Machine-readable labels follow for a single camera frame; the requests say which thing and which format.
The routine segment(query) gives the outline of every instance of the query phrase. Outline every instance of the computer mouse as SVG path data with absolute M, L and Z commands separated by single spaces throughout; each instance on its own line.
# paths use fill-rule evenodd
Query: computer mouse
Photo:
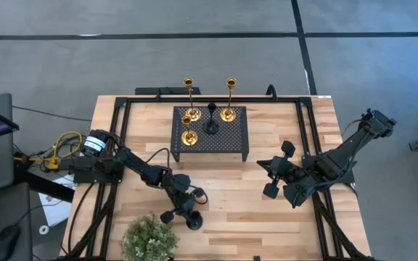
M 12 256 L 19 233 L 17 225 L 8 225 L 0 232 L 0 261 L 7 261 Z

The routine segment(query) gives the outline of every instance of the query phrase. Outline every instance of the wooden table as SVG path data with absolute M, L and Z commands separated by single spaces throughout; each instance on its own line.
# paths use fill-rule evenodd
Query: wooden table
M 115 98 L 116 96 L 98 97 L 91 129 L 109 130 Z M 312 101 L 321 147 L 325 152 L 342 142 L 335 109 L 330 98 L 313 96 Z M 142 159 L 147 159 L 160 148 L 169 147 L 172 108 L 181 105 L 186 104 L 132 104 L 126 145 Z M 183 154 L 179 163 L 174 162 L 171 157 L 173 172 L 189 175 L 192 184 L 202 187 L 209 196 L 206 205 L 196 206 L 204 218 L 204 225 L 200 230 L 189 230 L 181 217 L 176 216 L 174 219 L 173 230 L 180 238 L 176 260 L 252 260 L 256 255 L 261 256 L 262 260 L 321 260 L 311 199 L 293 209 L 282 193 L 279 193 L 277 199 L 267 198 L 262 190 L 270 180 L 266 171 L 255 163 L 256 160 L 281 156 L 280 146 L 284 140 L 288 140 L 296 146 L 296 153 L 291 161 L 300 165 L 303 146 L 295 105 L 234 105 L 247 107 L 250 142 L 247 162 L 242 162 L 241 154 Z M 306 108 L 303 111 L 310 150 L 314 152 Z M 123 109 L 119 115 L 118 130 L 122 115 Z M 165 158 L 165 153 L 159 154 L 152 163 L 164 165 Z M 70 217 L 87 187 L 88 185 L 83 184 L 76 189 Z M 91 224 L 97 187 L 95 185 L 90 190 L 79 210 L 73 228 L 72 245 L 75 245 Z M 356 196 L 349 188 L 341 185 L 334 185 L 331 192 L 340 227 L 362 253 L 370 254 Z M 126 170 L 123 182 L 118 187 L 107 259 L 122 260 L 120 243 L 131 221 L 141 215 L 151 212 L 160 215 L 170 209 L 172 204 L 164 191 L 145 186 L 136 173 Z M 64 248 L 67 248 L 70 222 L 71 218 L 64 236 Z M 333 255 L 335 251 L 327 225 L 326 230 L 329 251 Z M 99 254 L 102 227 L 98 231 L 95 255 Z

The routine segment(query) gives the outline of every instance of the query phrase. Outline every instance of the potted plant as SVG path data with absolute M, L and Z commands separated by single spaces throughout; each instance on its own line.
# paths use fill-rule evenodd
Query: potted plant
M 168 261 L 178 240 L 170 225 L 147 215 L 132 222 L 123 235 L 122 255 L 125 261 Z

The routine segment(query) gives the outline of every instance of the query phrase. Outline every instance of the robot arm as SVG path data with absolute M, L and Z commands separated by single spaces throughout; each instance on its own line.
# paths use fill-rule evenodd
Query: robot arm
M 268 172 L 272 183 L 266 184 L 263 193 L 275 198 L 278 194 L 278 182 L 283 180 L 284 196 L 294 207 L 304 203 L 315 190 L 324 191 L 341 180 L 356 164 L 356 153 L 372 139 L 384 138 L 391 135 L 396 121 L 388 119 L 381 112 L 367 110 L 361 116 L 358 130 L 336 149 L 331 149 L 318 156 L 307 156 L 303 160 L 303 167 L 298 167 L 288 161 L 295 153 L 291 142 L 282 145 L 283 157 L 270 160 L 260 160 L 258 164 Z
M 105 149 L 110 141 L 117 147 L 114 154 L 109 154 Z M 97 160 L 95 168 L 105 174 L 109 173 L 109 166 L 111 166 L 111 164 L 105 164 L 106 162 L 119 162 L 140 175 L 141 180 L 148 186 L 164 189 L 174 206 L 173 210 L 166 211 L 160 216 L 164 223 L 171 222 L 173 214 L 177 214 L 187 220 L 187 226 L 190 229 L 197 230 L 201 227 L 201 214 L 194 211 L 193 207 L 196 202 L 195 198 L 205 195 L 205 192 L 201 188 L 196 188 L 191 193 L 187 193 L 191 186 L 188 175 L 173 175 L 172 169 L 168 167 L 147 164 L 131 152 L 118 136 L 104 130 L 91 131 L 83 144 L 82 152 L 87 157 L 95 158 Z

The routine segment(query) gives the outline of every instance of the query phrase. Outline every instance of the brass candle holder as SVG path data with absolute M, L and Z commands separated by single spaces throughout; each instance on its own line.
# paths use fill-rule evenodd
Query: brass candle holder
M 237 84 L 237 79 L 235 78 L 226 79 L 226 86 L 229 89 L 229 106 L 221 110 L 221 119 L 228 123 L 234 121 L 234 119 L 237 117 L 237 113 L 234 111 L 234 109 L 230 108 L 231 91 L 235 89 L 236 84 Z
M 181 134 L 181 142 L 187 146 L 192 146 L 197 143 L 197 134 L 189 129 L 189 125 L 191 124 L 192 119 L 189 116 L 183 117 L 181 122 L 187 129 L 185 132 Z
M 185 115 L 188 116 L 192 121 L 197 121 L 201 118 L 201 111 L 198 108 L 193 107 L 193 99 L 192 99 L 193 79 L 190 77 L 187 77 L 184 79 L 183 84 L 188 90 L 189 102 L 192 106 L 185 112 Z

